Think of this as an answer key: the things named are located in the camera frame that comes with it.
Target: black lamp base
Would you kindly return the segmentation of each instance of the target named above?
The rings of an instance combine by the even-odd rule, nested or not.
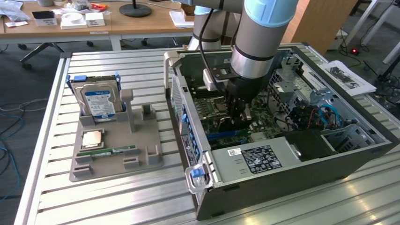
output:
[[[150,8],[140,4],[133,8],[133,4],[128,4],[120,7],[120,13],[128,17],[145,17],[150,14]]]

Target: wooden desk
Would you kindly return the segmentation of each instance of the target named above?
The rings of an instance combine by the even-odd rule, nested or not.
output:
[[[124,38],[160,38],[192,36],[192,29],[174,27],[169,9],[149,5],[152,14],[144,18],[124,16],[118,8],[128,2],[105,2],[109,6],[109,15],[104,15],[105,26],[81,29],[61,30],[60,15],[57,15],[57,26],[38,27],[33,21],[32,11],[49,11],[58,6],[41,7],[36,2],[24,2],[21,10],[32,18],[28,25],[6,27],[4,23],[10,22],[6,17],[0,19],[0,44],[24,44],[42,42],[68,42],[109,40],[112,49],[120,51],[120,40]],[[157,4],[170,8],[178,8],[177,3],[158,2]]]

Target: blue hard drive label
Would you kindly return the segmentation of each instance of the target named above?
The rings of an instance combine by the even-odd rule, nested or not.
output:
[[[273,170],[281,167],[280,161],[269,145],[242,150],[241,155],[253,174]]]
[[[85,92],[86,103],[92,116],[97,119],[106,119],[114,116],[113,103],[109,101],[108,90]]]

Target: blue cable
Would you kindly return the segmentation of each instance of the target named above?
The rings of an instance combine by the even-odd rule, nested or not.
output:
[[[328,104],[324,104],[320,106],[318,108],[318,115],[320,115],[320,120],[322,121],[324,124],[328,124],[325,118],[322,117],[322,110],[321,108],[329,108],[333,112],[334,112],[334,116],[336,116],[336,121],[338,121],[338,126],[341,127],[341,120],[340,120],[340,116],[338,116],[338,113],[337,113],[337,110],[333,106],[328,105]]]
[[[12,166],[13,166],[13,169],[14,169],[14,173],[17,175],[17,184],[16,184],[13,190],[10,191],[10,193],[0,199],[0,203],[1,203],[2,200],[6,199],[6,197],[10,196],[16,192],[16,190],[18,189],[18,187],[20,187],[20,174],[18,174],[18,169],[17,169],[17,165],[14,163],[14,159],[13,159],[12,153],[5,148],[2,148],[2,147],[0,147],[0,149],[5,152],[5,154],[8,154],[8,156],[10,158]]]
[[[20,119],[20,127],[18,127],[18,129],[16,129],[16,131],[12,132],[6,137],[0,138],[0,140],[4,140],[5,138],[9,138],[10,136],[13,136],[13,135],[20,131],[20,129],[21,129],[22,126],[24,126],[24,119],[22,119],[20,116],[9,116],[9,115],[5,115],[5,114],[2,114],[2,113],[0,113],[0,115],[1,115],[1,116],[5,116],[5,117],[9,117],[9,118],[17,118],[17,119]]]

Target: white table leg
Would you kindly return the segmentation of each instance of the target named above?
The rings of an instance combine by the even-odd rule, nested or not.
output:
[[[361,28],[361,26],[362,26],[362,24],[365,23],[366,18],[368,18],[370,12],[373,11],[373,9],[374,9],[374,7],[376,7],[376,5],[377,5],[377,2],[378,2],[378,0],[372,0],[372,3],[369,4],[369,6],[368,6],[368,8],[366,8],[366,10],[365,10],[365,12],[364,12],[364,14],[362,14],[362,16],[361,16],[358,22],[357,22],[354,28],[350,30],[349,35],[348,35],[348,37],[345,38],[345,41],[344,41],[344,42],[345,42],[346,45],[349,44],[350,40],[352,40],[353,37],[356,36],[356,34],[357,34],[357,32],[358,32],[358,30],[360,30],[360,28]]]
[[[110,40],[112,50],[113,51],[120,51],[121,50],[121,48],[120,48],[120,40],[121,40],[120,35],[110,35],[109,40]]]
[[[393,48],[393,50],[389,52],[388,56],[385,57],[385,59],[382,60],[384,64],[389,64],[393,60],[393,58],[396,57],[396,55],[400,54],[400,42],[396,45],[396,47]]]
[[[384,14],[381,15],[380,20],[376,22],[376,24],[374,24],[372,30],[369,31],[368,35],[365,36],[365,38],[364,38],[364,40],[362,40],[362,42],[361,42],[362,45],[366,45],[368,42],[370,41],[370,39],[372,39],[374,33],[376,33],[377,30],[380,29],[380,26],[381,26],[382,23],[386,21],[386,18],[388,18],[388,16],[389,16],[389,14],[390,14],[393,8],[396,8],[396,6],[390,5],[390,7],[388,8],[388,10],[386,10],[386,11],[384,12]]]

